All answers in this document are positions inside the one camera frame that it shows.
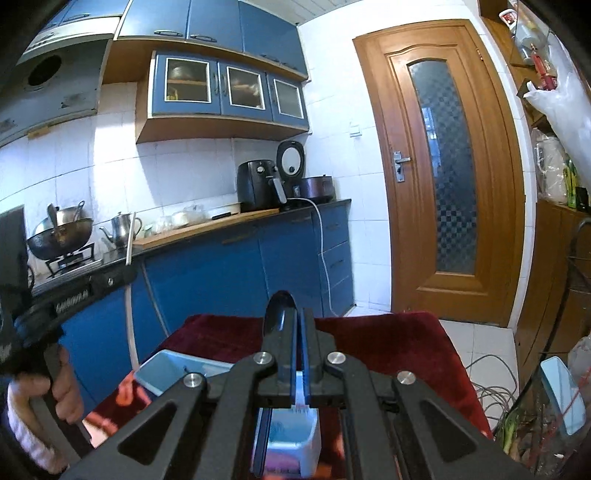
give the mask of stainless steel kettle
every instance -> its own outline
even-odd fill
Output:
[[[135,219],[139,221],[139,228],[137,232],[134,232],[134,240],[143,226],[142,220],[140,218],[135,217]],[[119,212],[119,215],[111,219],[111,227],[113,230],[112,235],[107,231],[105,227],[100,227],[100,229],[103,230],[103,233],[106,235],[107,240],[114,244],[114,246],[116,246],[117,248],[127,247],[129,229],[131,228],[131,214]]]

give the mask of upper cabinet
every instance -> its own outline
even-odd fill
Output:
[[[238,0],[192,0],[186,38],[242,51]]]
[[[185,38],[191,0],[132,0],[119,37]]]
[[[244,52],[307,76],[306,61],[295,25],[244,2],[240,2],[240,22]]]
[[[99,17],[120,17],[128,0],[74,0],[61,24]]]

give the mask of white plastic container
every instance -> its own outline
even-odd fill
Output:
[[[162,350],[146,360],[134,376],[144,388],[155,395],[162,395],[187,373],[198,372],[209,378],[229,371],[232,365]],[[322,446],[320,421],[318,409],[306,405],[302,372],[296,373],[295,387],[295,405],[273,410],[265,473],[307,478],[314,475],[318,465]]]

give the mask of plastic bag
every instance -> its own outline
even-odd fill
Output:
[[[591,102],[566,49],[548,36],[548,59],[556,67],[556,90],[537,90],[528,82],[524,98],[546,115],[552,130],[577,167],[580,184],[591,190]]]

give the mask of wooden countertop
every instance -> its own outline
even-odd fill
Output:
[[[276,215],[277,213],[279,213],[279,208],[259,210],[257,212],[238,213],[236,215],[220,218],[218,220],[210,220],[209,222],[200,223],[198,225],[179,228],[146,238],[140,238],[134,241],[134,245],[138,245],[144,249],[160,247],[162,245],[177,242],[193,235],[200,235],[201,233],[210,232],[212,230],[217,230],[219,228],[224,228],[231,225],[237,225],[249,220]]]

